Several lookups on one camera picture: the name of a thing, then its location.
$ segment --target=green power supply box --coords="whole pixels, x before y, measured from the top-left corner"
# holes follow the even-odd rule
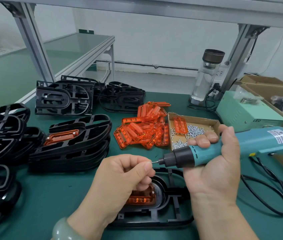
[[[227,126],[235,132],[266,126],[283,126],[283,117],[263,101],[257,104],[243,103],[234,98],[235,91],[226,91],[216,113]]]

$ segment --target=workbench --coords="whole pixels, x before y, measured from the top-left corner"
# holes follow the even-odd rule
[[[44,42],[55,80],[80,76],[114,41],[114,36],[74,33]],[[37,80],[42,78],[28,49],[0,53],[0,106],[33,96]]]
[[[165,101],[171,104],[168,112],[180,115],[206,117],[218,119],[217,115],[207,111],[193,110],[187,107],[188,95],[147,92],[145,101]],[[73,119],[73,117],[35,115],[34,98],[27,103],[32,115],[28,126],[37,126],[48,132],[51,124]],[[94,114],[108,114],[113,123],[112,132],[121,124],[123,117],[133,114],[108,113],[100,106],[93,106]],[[135,154],[148,157],[156,161],[169,148],[154,146],[146,150],[140,145],[130,145],[121,150],[111,133],[110,150],[108,156],[118,154]],[[263,163],[269,167],[281,180],[283,180],[283,167],[276,159],[269,156],[261,157]],[[253,165],[247,158],[241,159],[242,174],[259,178],[273,184],[265,173]],[[27,166],[21,167],[17,179],[22,184],[22,194],[12,214],[0,224],[0,240],[50,239],[54,224],[62,217],[69,216],[81,203],[86,195],[96,169],[86,173],[28,175]],[[248,181],[252,188],[272,207],[283,211],[283,201],[269,188]],[[274,216],[263,206],[252,193],[240,182],[237,204],[252,229],[260,239],[283,239],[283,218]],[[105,230],[102,239],[199,239],[195,223],[181,229],[163,230]]]

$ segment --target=person's right hand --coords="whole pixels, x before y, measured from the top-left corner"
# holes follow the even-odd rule
[[[212,159],[207,165],[184,168],[184,178],[192,202],[216,202],[235,205],[240,181],[240,147],[234,128],[219,126],[222,132],[221,155]],[[216,143],[218,136],[213,131],[190,138],[188,145],[207,148]]]

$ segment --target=teal electric screwdriver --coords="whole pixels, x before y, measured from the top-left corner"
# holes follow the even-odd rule
[[[260,154],[283,154],[283,127],[274,126],[261,129],[251,129],[236,133],[240,145],[240,156],[258,156]],[[178,148],[163,155],[163,158],[153,163],[164,164],[166,167],[194,167],[207,164],[213,158],[221,155],[221,137],[209,148],[189,145]]]

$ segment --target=white wall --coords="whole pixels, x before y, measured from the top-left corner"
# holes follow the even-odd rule
[[[238,25],[213,21],[164,16],[119,13],[74,8],[78,28],[94,30],[95,34],[114,35],[115,60],[198,68],[205,49],[226,53],[232,49]],[[270,28],[258,38],[247,71],[266,70],[283,36],[282,28]],[[283,41],[271,65],[262,75],[283,80]],[[120,71],[153,72],[193,76],[196,72],[116,64]]]
[[[76,32],[70,7],[37,5],[35,20],[44,41]],[[0,4],[0,49],[20,47],[25,47],[25,44],[16,22],[10,12]]]

